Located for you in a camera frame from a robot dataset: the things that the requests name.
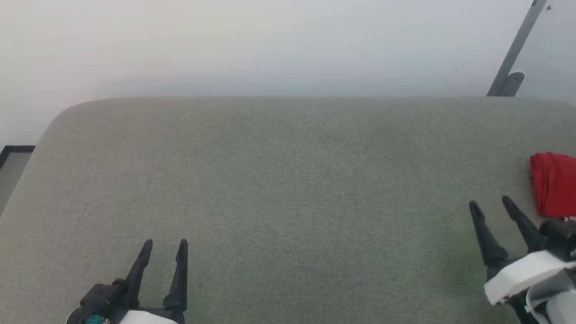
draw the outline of metal bracket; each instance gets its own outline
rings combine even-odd
[[[530,31],[532,30],[534,23],[536,23],[538,15],[540,15],[540,12],[542,11],[542,8],[544,8],[545,4],[546,0],[534,0],[532,2],[526,17],[524,18],[524,21],[522,22],[522,25],[516,34],[516,38],[514,38],[514,41],[512,42],[512,45],[510,46],[510,49],[508,50],[508,53],[506,54],[506,57],[500,66],[500,70],[498,70],[498,73],[496,74],[490,90],[488,90],[487,96],[501,96],[506,78],[510,73],[510,70],[516,61],[516,58],[518,57],[524,42],[526,42],[526,39],[528,38],[528,35],[530,34]]]
[[[514,72],[506,78],[502,90],[500,91],[499,97],[513,97],[518,92],[520,85],[524,81],[524,73]]]

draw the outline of teal connector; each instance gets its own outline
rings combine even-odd
[[[86,322],[86,324],[102,324],[102,317],[94,315]]]

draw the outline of white wall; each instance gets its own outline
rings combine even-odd
[[[517,97],[576,104],[576,1],[546,2],[514,63],[515,70],[525,73]]]
[[[532,0],[1,0],[0,145],[116,96],[484,96]]]

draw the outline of gray upholstered cushion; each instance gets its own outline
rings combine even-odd
[[[41,139],[0,217],[0,322],[59,323],[148,238],[160,305],[190,243],[190,323],[514,323],[483,295],[476,199],[525,253],[529,156],[576,108],[507,98],[116,99]]]

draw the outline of red cloth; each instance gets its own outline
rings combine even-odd
[[[538,213],[554,218],[576,216],[576,159],[539,153],[530,157],[530,169]]]

